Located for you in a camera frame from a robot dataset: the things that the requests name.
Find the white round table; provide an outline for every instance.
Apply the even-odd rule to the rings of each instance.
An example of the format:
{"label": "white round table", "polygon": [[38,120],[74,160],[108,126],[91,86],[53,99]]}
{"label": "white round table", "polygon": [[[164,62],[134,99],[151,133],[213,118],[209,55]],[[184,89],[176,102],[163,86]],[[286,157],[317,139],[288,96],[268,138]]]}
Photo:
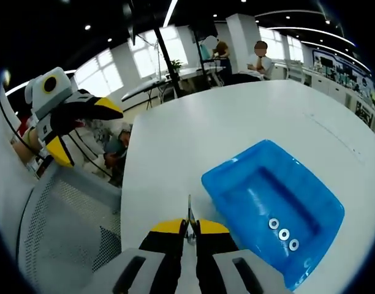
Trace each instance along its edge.
{"label": "white round table", "polygon": [[375,134],[331,97],[290,80],[199,92],[136,117],[122,189],[122,249],[139,247],[158,222],[186,217],[189,194],[196,219],[222,222],[201,176],[263,139],[298,159],[343,204],[334,242],[295,290],[341,293],[375,240]]}

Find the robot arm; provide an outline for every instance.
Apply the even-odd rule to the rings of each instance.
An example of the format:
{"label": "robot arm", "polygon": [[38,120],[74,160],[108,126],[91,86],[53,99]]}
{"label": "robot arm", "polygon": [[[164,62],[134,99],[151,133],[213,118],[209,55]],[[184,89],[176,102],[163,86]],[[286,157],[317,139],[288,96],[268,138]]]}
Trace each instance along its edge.
{"label": "robot arm", "polygon": [[123,112],[105,97],[73,92],[62,68],[31,80],[25,89],[26,102],[39,120],[36,129],[39,140],[57,163],[72,167],[74,162],[62,136],[75,128],[78,119],[118,119]]}

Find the person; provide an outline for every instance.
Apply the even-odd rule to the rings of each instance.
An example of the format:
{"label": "person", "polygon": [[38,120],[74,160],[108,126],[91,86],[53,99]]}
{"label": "person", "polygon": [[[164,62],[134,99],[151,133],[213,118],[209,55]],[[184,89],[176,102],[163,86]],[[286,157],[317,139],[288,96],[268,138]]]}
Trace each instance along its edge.
{"label": "person", "polygon": [[223,82],[227,84],[227,80],[232,75],[232,66],[230,62],[230,49],[227,43],[224,41],[218,40],[218,44],[216,45],[215,49],[212,49],[212,58],[213,59],[220,59],[220,66],[223,69],[219,72],[220,77],[222,78]]}
{"label": "person", "polygon": [[267,70],[272,65],[272,59],[266,57],[268,44],[264,41],[258,41],[254,45],[254,54],[249,57],[248,74],[256,77],[257,81],[262,79],[262,75],[267,73]]}

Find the black ceiling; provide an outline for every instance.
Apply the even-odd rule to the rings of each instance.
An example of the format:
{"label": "black ceiling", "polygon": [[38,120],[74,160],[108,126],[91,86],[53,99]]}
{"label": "black ceiling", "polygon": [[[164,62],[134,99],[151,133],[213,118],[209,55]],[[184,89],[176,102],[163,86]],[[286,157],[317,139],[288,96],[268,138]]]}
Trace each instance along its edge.
{"label": "black ceiling", "polygon": [[[113,48],[125,42],[129,37],[127,20],[123,14],[123,4],[126,1],[128,0],[5,0],[0,3],[0,44],[3,44],[0,63],[12,74],[9,88],[56,66],[65,70],[76,69],[105,48]],[[150,5],[154,12],[156,25],[162,26],[171,0],[133,0],[133,3],[140,32],[151,28],[147,6]],[[219,0],[179,0],[170,23],[188,25],[201,17],[212,18],[213,14],[218,15],[214,20],[225,20],[237,12],[259,15],[292,9],[323,11],[316,2],[302,0],[260,1],[260,4],[256,0],[229,0],[225,4]],[[276,13],[257,19],[260,21],[259,25],[264,27],[307,27],[342,36],[340,23],[333,16],[327,15],[328,11],[324,12],[331,19],[331,24],[325,23],[322,14],[305,12]],[[89,31],[84,30],[86,25],[91,25]],[[301,40],[314,43],[320,43],[320,39],[323,39],[323,45],[343,52],[346,48],[349,49],[347,54],[356,50],[344,41],[323,34],[295,30],[282,30],[281,33],[299,35]],[[108,38],[113,39],[111,43],[107,42]],[[13,109],[16,107],[15,100],[22,100],[15,97],[17,95],[9,96]]]}

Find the white pillar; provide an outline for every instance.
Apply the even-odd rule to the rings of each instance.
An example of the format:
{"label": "white pillar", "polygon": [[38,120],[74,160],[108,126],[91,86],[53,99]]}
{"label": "white pillar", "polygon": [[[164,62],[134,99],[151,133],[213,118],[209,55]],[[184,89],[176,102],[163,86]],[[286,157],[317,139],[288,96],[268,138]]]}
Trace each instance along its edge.
{"label": "white pillar", "polygon": [[238,71],[246,70],[249,55],[254,52],[254,45],[261,40],[256,19],[249,15],[237,13],[227,17],[226,20],[237,57]]}
{"label": "white pillar", "polygon": [[281,35],[281,42],[283,44],[284,59],[291,59],[290,47],[289,47],[289,44],[288,44],[287,36]]}

